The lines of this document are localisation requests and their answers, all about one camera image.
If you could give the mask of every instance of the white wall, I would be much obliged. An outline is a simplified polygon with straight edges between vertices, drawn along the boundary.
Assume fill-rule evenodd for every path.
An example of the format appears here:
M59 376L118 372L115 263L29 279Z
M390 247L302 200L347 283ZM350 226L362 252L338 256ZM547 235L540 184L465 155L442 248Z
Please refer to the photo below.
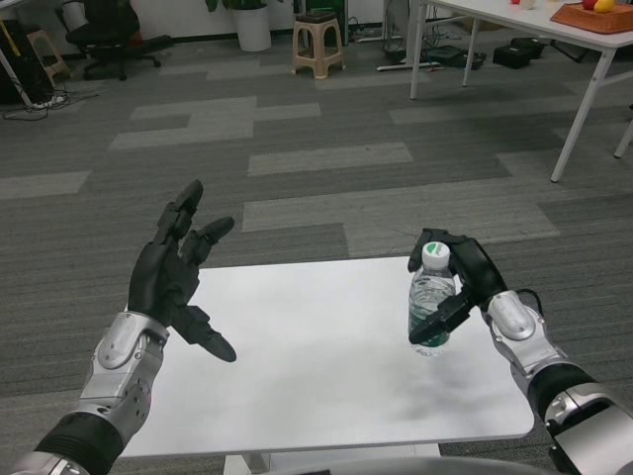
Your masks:
M43 27L63 53L77 52L69 45L65 31L53 13L63 0L30 2L20 8L20 17L28 23ZM209 13L204 0L132 0L140 19L140 32L144 38L158 35L172 37L197 37L234 33L235 26L230 12L222 5ZM273 30L290 29L293 26L292 1L279 3L269 0L270 23ZM359 23L383 21L383 0L348 0L348 13Z
M383 0L347 0L347 13L358 23L381 23L384 8Z
M222 4L209 13L204 0L132 0L140 19L140 32L145 38L158 35L197 37L235 33L232 15ZM268 2L270 26L284 30L293 26L292 4L289 1Z

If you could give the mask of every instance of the white tabletop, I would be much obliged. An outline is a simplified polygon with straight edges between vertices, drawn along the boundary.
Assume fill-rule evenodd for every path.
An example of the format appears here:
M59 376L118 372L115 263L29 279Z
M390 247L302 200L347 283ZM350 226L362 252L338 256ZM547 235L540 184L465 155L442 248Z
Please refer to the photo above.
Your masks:
M172 331L124 457L519 437L530 408L479 312L445 354L407 343L403 257L208 269L192 300L237 351Z
M0 0L0 10L4 8L15 8L20 6L21 3L26 3L29 0Z
M509 0L428 0L428 3L464 15L489 19L518 30L564 38L570 43L601 48L621 48L633 45L633 32L600 35L550 20L563 4L580 3L580 0L537 0L536 7L531 10L521 10L518 5L512 5Z

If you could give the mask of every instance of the plastic bottle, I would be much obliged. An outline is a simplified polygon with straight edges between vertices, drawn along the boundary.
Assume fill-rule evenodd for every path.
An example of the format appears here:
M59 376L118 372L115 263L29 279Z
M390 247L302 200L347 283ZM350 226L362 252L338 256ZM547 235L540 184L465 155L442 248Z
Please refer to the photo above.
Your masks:
M448 269L451 251L442 242L430 242L422 249L422 266L413 276L408 292L408 332L437 310L437 305L455 295L455 281ZM448 342L449 334L440 334L411 347L425 356L436 356Z

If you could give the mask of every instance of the black forearm sleeve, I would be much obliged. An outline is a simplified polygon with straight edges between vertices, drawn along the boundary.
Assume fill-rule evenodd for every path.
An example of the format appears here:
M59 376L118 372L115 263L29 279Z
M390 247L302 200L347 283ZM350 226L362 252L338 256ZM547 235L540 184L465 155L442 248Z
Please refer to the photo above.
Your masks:
M527 391L527 399L532 409L545 422L547 408L556 396L579 384L594 382L593 378L574 364L553 364L534 376Z
M68 458L91 475L106 475L123 449L121 436L110 423L93 414L73 413L57 423L36 451Z

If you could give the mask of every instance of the gray carpet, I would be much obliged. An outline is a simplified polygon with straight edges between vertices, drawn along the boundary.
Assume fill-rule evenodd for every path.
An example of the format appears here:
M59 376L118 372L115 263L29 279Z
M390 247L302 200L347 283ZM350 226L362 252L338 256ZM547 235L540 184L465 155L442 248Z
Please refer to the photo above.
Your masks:
M480 49L511 36L483 34ZM480 238L509 285L541 293L554 340L633 404L633 151L611 156L628 84L601 91L554 185L594 57L547 49L520 71L489 60L466 89L459 70L424 72L411 102L407 72L374 71L376 44L347 55L346 71L314 82L289 73L287 38L262 54L182 45L162 69L133 64L127 82L69 82L102 94L46 120L0 121L0 471L79 394L163 204L192 178L206 186L198 223L237 220L210 266L406 254L424 226ZM546 446L537 428L441 451L551 467Z

